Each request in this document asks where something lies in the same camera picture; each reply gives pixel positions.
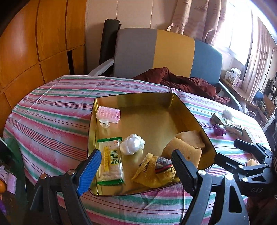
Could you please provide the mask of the beige ointment carton box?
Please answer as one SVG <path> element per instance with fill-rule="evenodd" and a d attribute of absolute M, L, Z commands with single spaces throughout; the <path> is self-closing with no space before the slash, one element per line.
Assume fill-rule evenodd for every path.
<path fill-rule="evenodd" d="M 250 129 L 248 128 L 243 128 L 242 130 L 242 140 L 246 142 L 251 142 L 254 143 L 258 139 L 258 135 L 253 133 Z"/>

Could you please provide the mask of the yellow sponge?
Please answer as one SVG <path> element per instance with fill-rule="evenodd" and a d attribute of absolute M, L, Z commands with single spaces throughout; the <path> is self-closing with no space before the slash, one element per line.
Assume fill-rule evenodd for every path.
<path fill-rule="evenodd" d="M 187 161 L 192 162 L 196 168 L 198 167 L 202 154 L 201 149 L 196 149 L 183 140 L 174 137 L 163 149 L 161 156 L 171 159 L 173 150 L 179 150 Z"/>
<path fill-rule="evenodd" d="M 253 159 L 248 160 L 247 166 L 254 166 L 254 165 L 258 165 L 258 163 L 255 160 Z"/>
<path fill-rule="evenodd" d="M 206 146 L 201 139 L 198 131 L 183 131 L 175 135 L 176 138 L 183 140 L 195 149 L 204 149 Z"/>

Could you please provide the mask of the green yellow snack pack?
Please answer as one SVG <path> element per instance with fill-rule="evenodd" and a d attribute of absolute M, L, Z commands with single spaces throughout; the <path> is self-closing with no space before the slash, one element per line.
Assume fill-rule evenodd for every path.
<path fill-rule="evenodd" d="M 120 152 L 121 137 L 97 140 L 102 155 L 98 169 L 97 184 L 115 186 L 124 183 L 122 156 Z"/>

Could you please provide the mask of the white plastic bag ball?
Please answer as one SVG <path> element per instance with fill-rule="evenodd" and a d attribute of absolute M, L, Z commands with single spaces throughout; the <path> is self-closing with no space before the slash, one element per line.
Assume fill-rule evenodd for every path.
<path fill-rule="evenodd" d="M 136 134 L 131 134 L 120 143 L 120 151 L 124 155 L 133 155 L 138 150 L 143 150 L 145 141 Z"/>

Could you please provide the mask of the black rolled mat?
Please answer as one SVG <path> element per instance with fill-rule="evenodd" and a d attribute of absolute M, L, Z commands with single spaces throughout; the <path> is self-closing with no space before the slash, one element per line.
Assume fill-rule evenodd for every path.
<path fill-rule="evenodd" d="M 120 30 L 121 24 L 119 20 L 107 19 L 104 22 L 102 31 L 99 64 L 104 63 L 115 55 L 115 45 L 117 40 L 117 33 Z"/>

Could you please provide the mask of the purple snack pouch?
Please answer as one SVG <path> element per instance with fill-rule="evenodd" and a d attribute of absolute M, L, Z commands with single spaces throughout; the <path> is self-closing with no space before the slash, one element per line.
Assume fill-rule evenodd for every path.
<path fill-rule="evenodd" d="M 223 136 L 226 134 L 226 131 L 223 125 L 214 124 L 213 128 L 214 128 L 214 134 L 216 136 Z"/>

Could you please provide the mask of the white boxes on desk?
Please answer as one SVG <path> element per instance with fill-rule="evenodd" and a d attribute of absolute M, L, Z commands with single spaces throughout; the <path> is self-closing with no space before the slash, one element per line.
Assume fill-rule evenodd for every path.
<path fill-rule="evenodd" d="M 240 87 L 242 81 L 240 80 L 241 71 L 232 67 L 230 71 L 226 71 L 224 79 L 227 80 L 232 86 Z"/>

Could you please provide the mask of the maroon jacket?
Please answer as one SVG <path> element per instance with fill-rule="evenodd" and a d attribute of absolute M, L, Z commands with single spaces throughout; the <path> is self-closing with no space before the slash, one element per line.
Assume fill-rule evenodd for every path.
<path fill-rule="evenodd" d="M 167 67 L 152 68 L 140 75 L 133 77 L 133 80 L 168 86 L 180 91 L 204 97 L 220 104 L 226 105 L 231 100 L 228 97 L 221 97 L 216 92 L 216 87 L 201 78 L 183 77 L 174 75 Z"/>

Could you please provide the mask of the yellow patterned sock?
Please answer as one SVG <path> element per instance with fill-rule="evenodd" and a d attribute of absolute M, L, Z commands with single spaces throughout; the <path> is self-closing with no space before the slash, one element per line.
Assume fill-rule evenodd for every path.
<path fill-rule="evenodd" d="M 149 188 L 160 188 L 180 182 L 172 161 L 151 153 L 146 154 L 131 180 Z"/>

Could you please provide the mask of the orange wooden wardrobe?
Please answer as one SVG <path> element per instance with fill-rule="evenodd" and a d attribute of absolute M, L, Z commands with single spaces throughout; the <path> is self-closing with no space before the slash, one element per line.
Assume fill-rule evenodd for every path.
<path fill-rule="evenodd" d="M 86 73 L 86 1 L 29 1 L 1 35 L 1 127 L 35 88 Z"/>

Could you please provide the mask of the wooden side desk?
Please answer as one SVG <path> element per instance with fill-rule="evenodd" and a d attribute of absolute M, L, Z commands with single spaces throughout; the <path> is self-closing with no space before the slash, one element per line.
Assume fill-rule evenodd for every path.
<path fill-rule="evenodd" d="M 265 102 L 266 110 L 268 112 L 267 115 L 264 115 L 263 111 L 258 107 L 256 102 L 254 101 L 251 102 L 249 99 L 247 99 L 245 93 L 239 87 L 232 86 L 232 84 L 226 79 L 224 79 L 223 77 L 220 78 L 220 81 L 230 90 L 230 92 L 232 92 L 238 98 L 238 101 L 245 102 L 249 111 L 250 110 L 255 111 L 256 113 L 255 119 L 259 122 L 260 126 L 265 132 L 275 118 L 275 108 L 276 108 L 276 106 L 274 105 L 273 102 L 270 101 L 268 96 L 265 95 L 263 98 L 263 101 Z"/>

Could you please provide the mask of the green small carton box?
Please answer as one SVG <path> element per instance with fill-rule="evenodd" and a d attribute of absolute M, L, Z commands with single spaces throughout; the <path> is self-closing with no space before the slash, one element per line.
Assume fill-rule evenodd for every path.
<path fill-rule="evenodd" d="M 226 122 L 225 122 L 225 118 L 223 117 L 222 113 L 213 113 L 211 116 L 211 121 L 213 121 L 213 123 L 221 125 L 221 126 L 225 126 Z"/>

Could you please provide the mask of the striped pink green bedsheet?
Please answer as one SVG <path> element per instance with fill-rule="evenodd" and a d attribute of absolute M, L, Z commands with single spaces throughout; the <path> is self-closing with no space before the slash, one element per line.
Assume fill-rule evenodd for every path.
<path fill-rule="evenodd" d="M 176 94 L 196 117 L 217 152 L 242 163 L 251 155 L 236 149 L 235 136 L 216 137 L 210 124 L 218 102 L 160 84 L 113 77 L 66 75 L 27 95 L 7 118 L 3 139 L 20 150 L 25 175 L 35 184 L 41 174 L 62 175 L 87 157 L 89 120 L 94 99 L 135 92 Z M 99 224 L 179 224 L 191 197 L 181 184 L 137 195 L 82 196 L 89 217 Z"/>

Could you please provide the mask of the green biscuit pack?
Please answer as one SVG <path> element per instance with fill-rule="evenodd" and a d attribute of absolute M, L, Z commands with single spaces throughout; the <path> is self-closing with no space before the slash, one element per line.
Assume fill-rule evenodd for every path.
<path fill-rule="evenodd" d="M 242 128 L 239 124 L 236 124 L 230 120 L 225 121 L 225 130 L 228 131 L 229 133 L 235 134 L 237 136 L 242 136 Z"/>

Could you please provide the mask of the pink patterned curtain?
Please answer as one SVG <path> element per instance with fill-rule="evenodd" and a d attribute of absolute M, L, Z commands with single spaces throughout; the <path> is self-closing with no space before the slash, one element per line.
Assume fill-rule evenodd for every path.
<path fill-rule="evenodd" d="M 205 42 L 244 68 L 240 89 L 253 100 L 270 65 L 272 25 L 252 1 L 178 1 L 168 30 Z"/>

